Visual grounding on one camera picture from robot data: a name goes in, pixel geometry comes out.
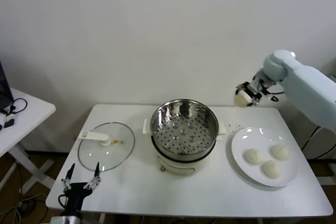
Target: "steamed bun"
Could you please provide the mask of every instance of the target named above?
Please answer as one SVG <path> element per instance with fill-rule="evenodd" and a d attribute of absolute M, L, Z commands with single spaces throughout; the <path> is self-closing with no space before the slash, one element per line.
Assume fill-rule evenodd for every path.
<path fill-rule="evenodd" d="M 281 166 L 275 161 L 266 161 L 261 167 L 265 175 L 272 179 L 277 179 L 282 175 Z"/>
<path fill-rule="evenodd" d="M 285 161 L 289 159 L 289 148 L 282 144 L 277 144 L 271 148 L 272 156 L 277 160 Z"/>
<path fill-rule="evenodd" d="M 264 157 L 257 149 L 249 149 L 244 154 L 245 160 L 252 165 L 260 165 L 264 161 Z"/>

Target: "white wall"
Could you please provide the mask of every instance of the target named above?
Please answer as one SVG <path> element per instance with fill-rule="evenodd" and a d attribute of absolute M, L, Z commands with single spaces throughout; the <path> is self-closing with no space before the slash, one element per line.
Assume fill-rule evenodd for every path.
<path fill-rule="evenodd" d="M 25 145 L 68 151 L 96 103 L 233 105 L 279 48 L 327 66 L 335 17 L 334 0 L 0 0 L 1 60 L 12 86 L 57 107 Z"/>

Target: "small white table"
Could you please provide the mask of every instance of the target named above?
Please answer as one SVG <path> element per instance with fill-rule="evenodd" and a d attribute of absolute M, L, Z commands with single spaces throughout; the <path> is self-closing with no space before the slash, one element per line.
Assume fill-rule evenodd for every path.
<path fill-rule="evenodd" d="M 11 88 L 11 91 L 14 99 L 24 98 L 28 102 L 28 106 L 24 111 L 15 116 L 15 124 L 13 126 L 0 131 L 0 156 L 9 152 L 11 156 L 32 173 L 33 177 L 23 185 L 22 194 L 26 194 L 36 182 L 40 182 L 51 189 L 55 181 L 45 175 L 44 172 L 53 165 L 54 161 L 51 159 L 47 160 L 39 169 L 28 159 L 26 152 L 17 143 L 53 114 L 56 108 L 51 103 L 42 101 L 16 89 Z M 15 170 L 15 167 L 14 163 L 1 180 L 0 190 Z"/>
<path fill-rule="evenodd" d="M 328 216 L 333 209 L 295 139 L 278 110 L 274 108 L 211 108 L 226 124 L 228 134 L 216 143 L 206 166 L 192 176 L 161 172 L 156 152 L 142 134 L 144 119 L 150 119 L 158 106 L 96 105 L 83 130 L 105 122 L 127 124 L 135 134 L 135 148 L 119 167 L 101 173 L 101 183 L 84 200 L 88 212 L 193 217 L 310 217 Z M 287 139 L 292 155 L 298 158 L 296 179 L 283 188 L 257 184 L 239 170 L 228 145 L 240 127 L 265 127 Z M 61 209 L 61 179 L 76 164 L 71 182 L 86 182 L 93 172 L 78 161 L 77 139 L 52 187 L 46 205 Z"/>

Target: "cable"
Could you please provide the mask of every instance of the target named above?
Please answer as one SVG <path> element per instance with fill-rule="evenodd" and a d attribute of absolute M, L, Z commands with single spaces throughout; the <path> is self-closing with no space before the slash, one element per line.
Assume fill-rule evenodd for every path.
<path fill-rule="evenodd" d="M 15 162 L 15 164 L 16 164 L 18 170 L 19 170 L 19 174 L 20 174 L 20 187 L 21 187 L 21 190 L 20 190 L 19 201 L 15 205 L 11 206 L 7 210 L 5 210 L 5 211 L 3 211 L 3 212 L 0 213 L 0 215 L 6 213 L 6 215 L 4 216 L 4 218 L 1 220 L 0 224 L 2 224 L 4 222 L 5 218 L 13 210 L 15 210 L 14 216 L 13 216 L 13 224 L 15 224 L 15 219 L 17 219 L 17 223 L 20 224 L 21 221 L 22 221 L 22 218 L 30 215 L 34 211 L 37 202 L 42 202 L 43 204 L 45 204 L 44 201 L 36 199 L 36 197 L 38 197 L 40 195 L 43 195 L 45 198 L 47 198 L 46 194 L 40 193 L 40 194 L 37 194 L 37 195 L 34 195 L 34 196 L 29 196 L 29 197 L 23 199 L 23 194 L 22 194 L 22 191 L 23 191 L 23 177 L 22 177 L 21 167 L 18 164 L 18 162 L 17 162 L 16 159 L 14 159 L 14 162 Z M 48 208 L 46 206 L 46 213 L 43 216 L 43 219 L 41 219 L 41 221 L 44 220 L 47 212 L 48 212 Z"/>
<path fill-rule="evenodd" d="M 331 147 L 331 149 L 330 149 L 330 150 L 328 150 L 327 152 L 325 152 L 325 153 L 321 154 L 320 156 L 318 156 L 318 157 L 315 157 L 315 158 L 313 158 L 313 159 L 318 159 L 318 158 L 320 158 L 320 157 L 322 157 L 322 156 L 325 156 L 325 155 L 327 155 L 329 152 L 331 152 L 333 149 L 335 149 L 335 147 L 336 147 L 336 144 L 334 144 L 334 146 L 333 146 L 333 147 Z"/>
<path fill-rule="evenodd" d="M 262 80 L 260 80 L 259 83 L 260 83 L 261 87 L 264 89 L 264 91 L 267 92 L 268 94 L 284 94 L 285 93 L 284 91 L 283 92 L 271 93 L 265 88 Z"/>
<path fill-rule="evenodd" d="M 19 111 L 13 111 L 13 110 L 16 109 L 16 107 L 14 106 L 14 103 L 17 102 L 17 101 L 19 101 L 19 100 L 24 101 L 24 102 L 26 103 L 25 106 L 24 106 L 24 108 L 21 109 L 21 110 L 19 110 Z M 26 99 L 24 99 L 24 98 L 16 98 L 16 99 L 13 101 L 12 106 L 10 106 L 10 107 L 11 107 L 11 112 L 12 112 L 13 114 L 20 113 L 20 112 L 24 111 L 24 110 L 27 108 L 27 106 L 28 106 L 28 102 L 27 102 Z"/>
<path fill-rule="evenodd" d="M 65 205 L 62 203 L 61 201 L 61 197 L 66 197 L 65 194 L 61 194 L 60 196 L 58 196 L 58 203 L 63 207 L 65 208 Z"/>
<path fill-rule="evenodd" d="M 320 132 L 320 130 L 323 129 L 320 126 L 317 126 L 315 128 L 315 130 L 311 133 L 310 137 L 306 140 L 305 144 L 303 145 L 303 147 L 301 148 L 301 150 L 303 151 L 304 148 L 306 148 L 307 144 L 309 143 L 309 141 L 317 134 Z"/>
<path fill-rule="evenodd" d="M 3 224 L 3 223 L 4 223 L 4 220 L 5 220 L 6 217 L 12 212 L 13 209 L 14 209 L 14 208 L 12 208 L 10 211 L 8 211 L 8 212 L 5 214 L 5 216 L 2 218 L 0 224 Z"/>
<path fill-rule="evenodd" d="M 46 211 L 45 211 L 43 217 L 40 219 L 40 221 L 38 223 L 41 223 L 47 217 L 48 211 L 49 211 L 49 208 L 46 206 Z"/>

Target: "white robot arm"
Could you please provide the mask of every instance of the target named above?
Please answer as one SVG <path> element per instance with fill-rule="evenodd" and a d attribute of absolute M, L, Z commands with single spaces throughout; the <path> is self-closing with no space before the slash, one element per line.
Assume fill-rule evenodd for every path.
<path fill-rule="evenodd" d="M 237 86 L 236 105 L 256 105 L 263 95 L 276 101 L 277 98 L 267 91 L 276 83 L 313 123 L 336 131 L 336 83 L 319 70 L 302 65 L 293 52 L 286 50 L 268 56 L 251 83 Z"/>

